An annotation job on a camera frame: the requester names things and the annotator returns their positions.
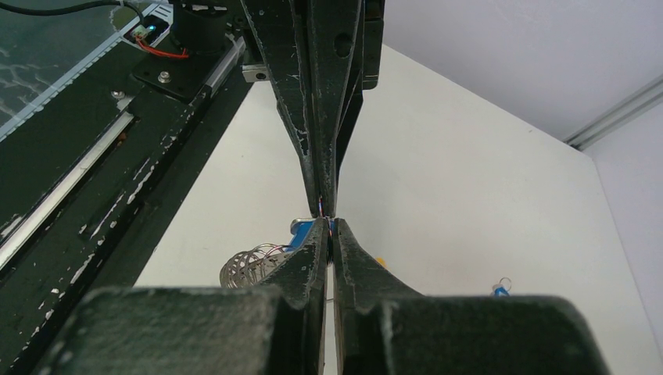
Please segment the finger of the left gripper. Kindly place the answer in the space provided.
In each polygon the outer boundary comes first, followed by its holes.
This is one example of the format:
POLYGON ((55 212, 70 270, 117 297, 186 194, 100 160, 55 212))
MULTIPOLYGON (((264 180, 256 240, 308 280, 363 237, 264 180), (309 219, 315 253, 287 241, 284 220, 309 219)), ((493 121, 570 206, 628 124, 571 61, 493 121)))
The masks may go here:
POLYGON ((304 62, 303 26, 294 1, 243 1, 250 29, 267 70, 278 114, 299 159, 312 217, 319 217, 309 125, 310 78, 304 62))
POLYGON ((384 16, 383 1, 308 3, 314 197, 327 217, 335 215, 340 166, 363 93, 378 85, 384 16))

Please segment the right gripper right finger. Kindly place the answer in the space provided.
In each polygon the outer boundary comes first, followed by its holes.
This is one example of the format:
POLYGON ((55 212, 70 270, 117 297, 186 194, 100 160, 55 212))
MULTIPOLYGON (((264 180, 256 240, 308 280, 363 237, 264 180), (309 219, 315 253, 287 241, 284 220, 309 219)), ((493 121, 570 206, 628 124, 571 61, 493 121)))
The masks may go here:
POLYGON ((423 295, 333 223, 341 374, 606 374, 590 328, 551 295, 423 295))

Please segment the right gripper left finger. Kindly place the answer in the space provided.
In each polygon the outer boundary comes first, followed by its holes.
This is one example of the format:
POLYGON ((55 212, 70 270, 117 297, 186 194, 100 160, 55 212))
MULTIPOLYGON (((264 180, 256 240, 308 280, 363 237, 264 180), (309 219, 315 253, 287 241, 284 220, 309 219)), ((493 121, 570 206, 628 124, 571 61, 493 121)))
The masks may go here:
POLYGON ((328 221, 250 287, 107 287, 74 310, 42 374, 321 374, 328 221))

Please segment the metal keyring with yellow tip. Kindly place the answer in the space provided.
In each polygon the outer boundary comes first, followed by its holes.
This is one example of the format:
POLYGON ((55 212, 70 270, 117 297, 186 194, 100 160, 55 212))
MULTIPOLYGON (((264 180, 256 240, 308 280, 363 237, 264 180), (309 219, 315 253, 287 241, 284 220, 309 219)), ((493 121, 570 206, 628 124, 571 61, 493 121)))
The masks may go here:
MULTIPOLYGON (((283 293, 296 293, 299 288, 292 285, 289 280, 272 277, 271 274, 281 267, 290 255, 298 250, 291 245, 261 244, 255 248, 239 252, 229 259, 220 271, 220 284, 224 288, 247 288, 250 285, 276 285, 283 293)), ((337 266, 332 267, 332 285, 340 287, 359 287, 379 289, 382 286, 392 287, 400 280, 384 268, 382 263, 378 268, 370 270, 368 275, 349 275, 346 279, 340 277, 337 266)))

